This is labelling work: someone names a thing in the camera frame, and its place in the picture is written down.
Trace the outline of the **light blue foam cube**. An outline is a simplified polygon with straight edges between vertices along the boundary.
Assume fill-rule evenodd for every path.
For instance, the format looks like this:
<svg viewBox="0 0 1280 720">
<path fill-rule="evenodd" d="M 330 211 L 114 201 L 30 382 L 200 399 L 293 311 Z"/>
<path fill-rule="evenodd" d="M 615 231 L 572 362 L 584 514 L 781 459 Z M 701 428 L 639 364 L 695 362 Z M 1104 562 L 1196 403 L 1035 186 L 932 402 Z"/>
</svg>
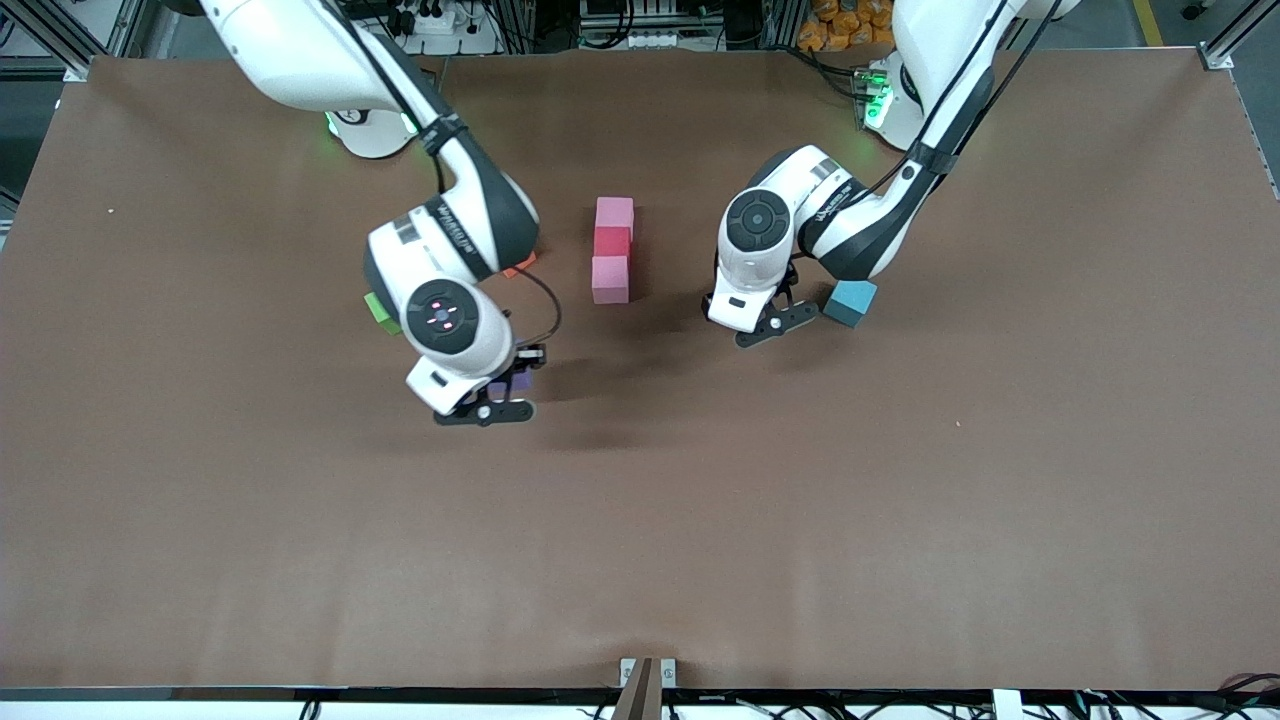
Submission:
<svg viewBox="0 0 1280 720">
<path fill-rule="evenodd" d="M 869 281 L 837 281 L 822 306 L 824 316 L 847 328 L 856 328 L 870 310 L 877 286 Z"/>
</svg>

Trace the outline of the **brown table cover sheet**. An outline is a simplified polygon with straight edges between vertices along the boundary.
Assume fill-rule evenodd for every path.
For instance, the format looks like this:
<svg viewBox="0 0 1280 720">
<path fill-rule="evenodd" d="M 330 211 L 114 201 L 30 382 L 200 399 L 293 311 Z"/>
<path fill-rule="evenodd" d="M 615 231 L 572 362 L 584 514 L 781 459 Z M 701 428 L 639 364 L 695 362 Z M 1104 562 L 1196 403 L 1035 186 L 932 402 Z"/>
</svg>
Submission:
<svg viewBox="0 0 1280 720">
<path fill-rule="evenodd" d="M 365 306 L 426 158 L 358 160 L 232 61 L 64 88 L 0 252 L 0 685 L 1280 673 L 1280 202 L 1230 76 L 1034 53 L 865 320 L 750 350 L 700 309 L 727 202 L 803 143 L 893 161 L 815 72 L 566 53 L 443 88 L 564 305 L 526 424 L 436 425 Z M 628 304 L 593 302 L 604 196 Z"/>
</svg>

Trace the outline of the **bag of orange items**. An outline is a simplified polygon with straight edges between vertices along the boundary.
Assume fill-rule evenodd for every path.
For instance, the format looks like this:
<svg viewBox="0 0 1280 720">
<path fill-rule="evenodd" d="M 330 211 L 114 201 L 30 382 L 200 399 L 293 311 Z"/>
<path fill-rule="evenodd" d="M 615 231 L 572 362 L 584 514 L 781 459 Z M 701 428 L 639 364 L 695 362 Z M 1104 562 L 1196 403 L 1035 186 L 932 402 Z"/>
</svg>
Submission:
<svg viewBox="0 0 1280 720">
<path fill-rule="evenodd" d="M 795 46 L 804 53 L 836 53 L 863 45 L 892 47 L 893 0 L 808 0 Z"/>
</svg>

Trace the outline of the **white equipment rack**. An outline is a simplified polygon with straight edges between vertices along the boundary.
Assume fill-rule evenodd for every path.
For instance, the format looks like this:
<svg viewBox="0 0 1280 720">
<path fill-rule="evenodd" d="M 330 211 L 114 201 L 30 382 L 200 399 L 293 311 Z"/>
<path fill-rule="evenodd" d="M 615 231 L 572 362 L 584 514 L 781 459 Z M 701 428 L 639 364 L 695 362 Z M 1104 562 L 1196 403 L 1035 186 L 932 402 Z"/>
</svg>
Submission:
<svg viewBox="0 0 1280 720">
<path fill-rule="evenodd" d="M 705 19 L 696 0 L 575 1 L 577 45 L 591 50 L 675 47 Z"/>
</svg>

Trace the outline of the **white power strip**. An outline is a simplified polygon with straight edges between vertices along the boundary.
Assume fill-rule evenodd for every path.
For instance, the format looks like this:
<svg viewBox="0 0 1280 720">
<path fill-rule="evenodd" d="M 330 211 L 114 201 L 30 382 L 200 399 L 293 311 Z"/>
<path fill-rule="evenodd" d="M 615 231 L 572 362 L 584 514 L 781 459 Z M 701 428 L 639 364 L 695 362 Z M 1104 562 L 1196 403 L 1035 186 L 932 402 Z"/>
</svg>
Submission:
<svg viewBox="0 0 1280 720">
<path fill-rule="evenodd" d="M 458 0 L 401 0 L 396 19 L 401 37 L 466 35 L 474 24 L 467 5 Z"/>
</svg>

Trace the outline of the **metal bracket with brown wedge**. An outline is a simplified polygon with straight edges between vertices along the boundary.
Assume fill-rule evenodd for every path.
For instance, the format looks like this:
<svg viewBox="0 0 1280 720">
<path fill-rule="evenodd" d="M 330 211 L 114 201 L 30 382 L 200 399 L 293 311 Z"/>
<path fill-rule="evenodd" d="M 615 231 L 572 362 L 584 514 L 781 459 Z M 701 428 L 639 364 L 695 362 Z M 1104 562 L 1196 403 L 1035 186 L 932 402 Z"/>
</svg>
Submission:
<svg viewBox="0 0 1280 720">
<path fill-rule="evenodd" d="M 620 684 L 611 720 L 669 720 L 666 692 L 677 687 L 677 661 L 621 659 Z"/>
</svg>

